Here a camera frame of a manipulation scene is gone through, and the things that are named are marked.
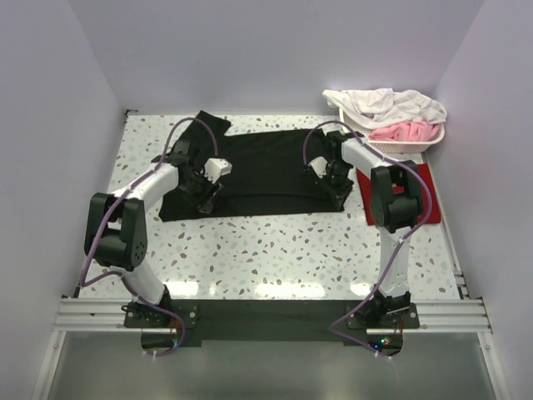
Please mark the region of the black t shirt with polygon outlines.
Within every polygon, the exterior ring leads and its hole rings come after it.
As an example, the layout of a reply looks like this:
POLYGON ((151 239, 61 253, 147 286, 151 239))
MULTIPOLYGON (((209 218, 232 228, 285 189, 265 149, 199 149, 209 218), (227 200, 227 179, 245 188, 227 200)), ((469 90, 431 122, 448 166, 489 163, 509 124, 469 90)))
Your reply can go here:
POLYGON ((231 136, 230 127, 226 119, 200 111, 182 132, 180 137, 197 150, 200 163, 217 149, 232 171, 220 179, 222 190, 210 212, 201 212, 179 188, 167 193, 158 214, 163 222, 343 211, 346 195, 328 194, 316 183, 316 174, 303 164, 329 157, 323 131, 297 129, 231 136))

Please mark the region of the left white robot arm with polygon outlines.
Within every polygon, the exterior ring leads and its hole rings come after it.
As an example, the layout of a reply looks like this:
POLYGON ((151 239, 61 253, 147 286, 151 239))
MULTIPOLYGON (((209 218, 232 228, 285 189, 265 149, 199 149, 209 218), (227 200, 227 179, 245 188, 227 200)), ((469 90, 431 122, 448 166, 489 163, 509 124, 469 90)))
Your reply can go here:
POLYGON ((189 140, 178 140, 170 152, 153 159, 148 170, 110 193, 98 192, 90 200, 84 241, 86 262, 79 280, 85 288, 91 262, 117 275, 144 306, 143 317, 154 327, 172 319, 170 294, 147 260, 147 212, 170 192, 184 195, 194 210, 210 214, 223 189, 220 180, 232 165, 224 158, 204 156, 189 140))

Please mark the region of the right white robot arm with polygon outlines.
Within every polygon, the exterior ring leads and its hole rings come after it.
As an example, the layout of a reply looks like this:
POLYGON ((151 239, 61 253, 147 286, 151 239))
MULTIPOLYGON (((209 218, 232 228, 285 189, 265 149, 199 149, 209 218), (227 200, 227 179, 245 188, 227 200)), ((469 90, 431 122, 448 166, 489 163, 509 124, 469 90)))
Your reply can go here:
POLYGON ((347 199, 351 188, 347 177, 351 168, 370 179, 370 212, 381 240, 380 270, 371 298, 357 308, 371 309, 373 322, 388 328, 410 306, 409 242, 424 212, 422 193, 429 189, 415 162, 392 159, 361 137, 329 132, 324 141, 328 156, 310 158, 309 140, 304 140, 303 164, 337 207, 347 199))

